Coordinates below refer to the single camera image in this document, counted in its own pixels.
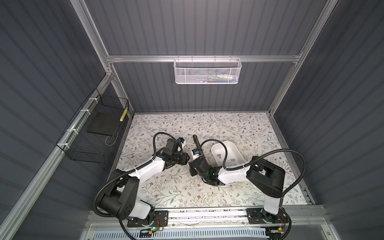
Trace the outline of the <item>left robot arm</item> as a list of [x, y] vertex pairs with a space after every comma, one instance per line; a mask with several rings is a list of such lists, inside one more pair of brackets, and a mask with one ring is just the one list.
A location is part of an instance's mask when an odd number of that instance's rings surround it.
[[114, 217], [120, 221], [139, 219], [151, 223], [155, 218], [155, 207], [137, 199], [139, 186], [166, 169], [186, 165], [190, 156], [184, 152], [184, 145], [184, 138], [170, 138], [166, 146], [156, 151], [144, 164], [129, 171], [113, 171], [106, 185], [95, 196], [94, 212], [100, 217]]

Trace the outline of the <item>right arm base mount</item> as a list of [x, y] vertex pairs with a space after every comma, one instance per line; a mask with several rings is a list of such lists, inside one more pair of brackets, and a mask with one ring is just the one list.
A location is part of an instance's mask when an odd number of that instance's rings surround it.
[[282, 224], [285, 226], [289, 223], [284, 208], [279, 209], [276, 215], [266, 212], [264, 208], [248, 208], [246, 213], [250, 224]]

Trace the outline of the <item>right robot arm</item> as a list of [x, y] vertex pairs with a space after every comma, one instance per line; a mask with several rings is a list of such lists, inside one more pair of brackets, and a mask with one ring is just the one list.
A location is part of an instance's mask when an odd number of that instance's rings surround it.
[[237, 182], [249, 182], [265, 194], [264, 214], [277, 216], [281, 208], [285, 170], [265, 160], [256, 161], [255, 165], [228, 171], [224, 167], [212, 167], [197, 158], [189, 163], [192, 176], [200, 176], [205, 184], [224, 186]]

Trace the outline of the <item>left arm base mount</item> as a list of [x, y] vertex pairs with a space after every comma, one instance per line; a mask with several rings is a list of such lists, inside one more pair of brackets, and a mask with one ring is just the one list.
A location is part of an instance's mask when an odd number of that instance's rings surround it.
[[169, 211], [154, 210], [149, 213], [145, 219], [128, 219], [128, 228], [141, 227], [166, 227], [168, 225]]

